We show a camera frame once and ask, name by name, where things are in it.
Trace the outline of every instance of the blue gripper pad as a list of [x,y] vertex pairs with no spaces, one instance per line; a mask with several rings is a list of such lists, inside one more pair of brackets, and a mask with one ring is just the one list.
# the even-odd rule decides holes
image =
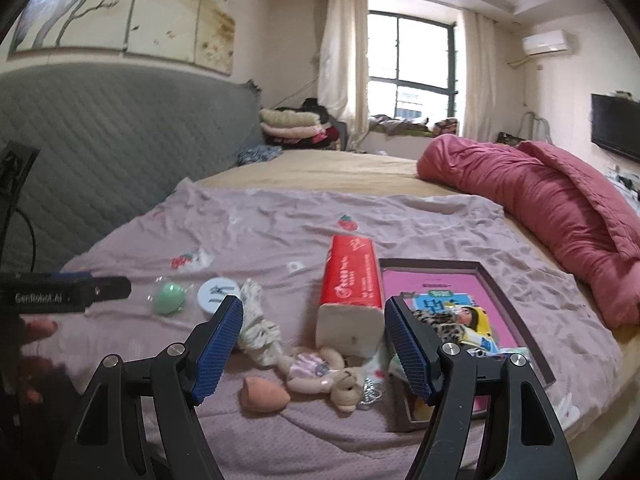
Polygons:
[[231,351],[242,328],[242,301],[227,296],[210,321],[193,329],[185,341],[189,349],[192,384],[190,394],[194,404],[201,404],[216,390]]
[[442,344],[426,323],[415,319],[400,297],[385,303],[385,328],[394,345],[411,391],[433,405],[443,389],[437,354]]

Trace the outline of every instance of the glass window pane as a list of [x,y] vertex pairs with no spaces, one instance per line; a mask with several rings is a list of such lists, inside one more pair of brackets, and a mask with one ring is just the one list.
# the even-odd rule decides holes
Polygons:
[[385,114],[394,117],[396,114],[396,85],[369,81],[367,84],[369,115]]
[[400,20],[399,78],[448,88],[449,36],[446,28]]
[[398,119],[412,121],[417,118],[429,118],[429,125],[446,119],[449,108],[449,96],[408,88],[398,87]]
[[397,18],[369,15],[369,76],[396,78],[398,64]]

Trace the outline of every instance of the finger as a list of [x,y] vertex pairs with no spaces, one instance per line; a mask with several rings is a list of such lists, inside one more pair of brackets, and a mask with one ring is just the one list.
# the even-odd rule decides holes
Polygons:
[[33,388],[27,388],[24,393],[24,400],[30,404],[42,404],[42,395]]
[[30,377],[38,374],[50,372],[53,363],[49,359],[38,356],[27,356],[18,361],[18,376]]
[[31,343],[49,337],[58,329],[58,324],[50,319],[34,319],[27,323],[22,344]]

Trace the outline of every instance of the gray headboard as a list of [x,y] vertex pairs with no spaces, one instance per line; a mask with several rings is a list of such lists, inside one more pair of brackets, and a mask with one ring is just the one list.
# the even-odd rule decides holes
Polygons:
[[[162,202],[185,177],[228,170],[262,141],[259,94],[195,73],[127,64],[50,64],[0,74],[0,149],[41,150],[20,208],[36,270],[76,254]],[[14,215],[2,269],[27,269],[31,238]]]

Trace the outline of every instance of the red tissue package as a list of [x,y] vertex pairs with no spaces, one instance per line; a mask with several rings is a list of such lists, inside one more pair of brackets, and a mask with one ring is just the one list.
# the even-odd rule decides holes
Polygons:
[[385,331],[378,260],[369,238],[334,236],[326,259],[316,348],[372,357]]

